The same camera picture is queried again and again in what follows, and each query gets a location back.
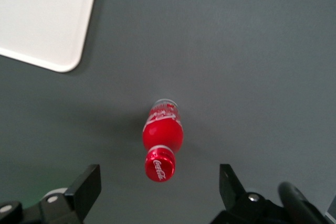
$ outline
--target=white board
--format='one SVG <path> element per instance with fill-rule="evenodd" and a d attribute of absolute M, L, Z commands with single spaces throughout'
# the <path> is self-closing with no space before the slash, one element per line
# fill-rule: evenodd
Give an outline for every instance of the white board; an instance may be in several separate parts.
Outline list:
<path fill-rule="evenodd" d="M 93 0 L 0 0 L 0 55 L 57 72 L 80 61 Z"/>

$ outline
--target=plastic bottle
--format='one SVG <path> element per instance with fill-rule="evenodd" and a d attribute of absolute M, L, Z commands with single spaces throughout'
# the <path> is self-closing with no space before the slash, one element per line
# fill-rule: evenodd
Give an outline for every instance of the plastic bottle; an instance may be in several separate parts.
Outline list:
<path fill-rule="evenodd" d="M 177 104 L 169 99 L 156 101 L 142 132 L 148 151 L 145 172 L 151 180 L 164 182 L 175 172 L 175 156 L 183 142 L 183 129 Z"/>

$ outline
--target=bottle cap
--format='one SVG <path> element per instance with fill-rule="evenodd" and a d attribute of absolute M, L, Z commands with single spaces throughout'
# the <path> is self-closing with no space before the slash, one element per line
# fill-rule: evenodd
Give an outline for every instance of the bottle cap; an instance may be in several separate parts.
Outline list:
<path fill-rule="evenodd" d="M 175 172 L 175 156 L 165 145 L 152 147 L 146 156 L 145 171 L 151 180 L 164 182 L 170 179 Z"/>

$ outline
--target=screw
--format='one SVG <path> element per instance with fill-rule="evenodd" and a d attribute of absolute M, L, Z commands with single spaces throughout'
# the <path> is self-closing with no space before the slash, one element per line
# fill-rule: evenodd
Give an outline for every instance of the screw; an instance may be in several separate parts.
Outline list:
<path fill-rule="evenodd" d="M 253 202 L 257 202 L 259 200 L 259 196 L 256 194 L 250 194 L 248 196 L 249 200 L 253 201 Z"/>
<path fill-rule="evenodd" d="M 4 212 L 7 212 L 9 210 L 11 210 L 13 207 L 11 205 L 6 205 L 2 208 L 0 208 L 0 213 L 4 213 Z"/>
<path fill-rule="evenodd" d="M 58 199 L 57 196 L 51 196 L 50 198 L 47 199 L 47 201 L 48 201 L 49 203 L 53 203 L 53 202 L 55 202 L 57 199 Z"/>

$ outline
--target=gray surface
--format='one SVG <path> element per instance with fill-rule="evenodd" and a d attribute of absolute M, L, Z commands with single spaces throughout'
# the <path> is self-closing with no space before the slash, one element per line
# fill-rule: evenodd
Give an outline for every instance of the gray surface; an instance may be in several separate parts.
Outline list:
<path fill-rule="evenodd" d="M 220 163 L 279 203 L 288 180 L 336 191 L 335 0 L 96 0 L 83 59 L 60 74 L 0 57 L 0 201 L 31 205 L 102 168 L 86 223 L 209 223 Z M 151 104 L 181 108 L 171 181 L 143 171 Z"/>

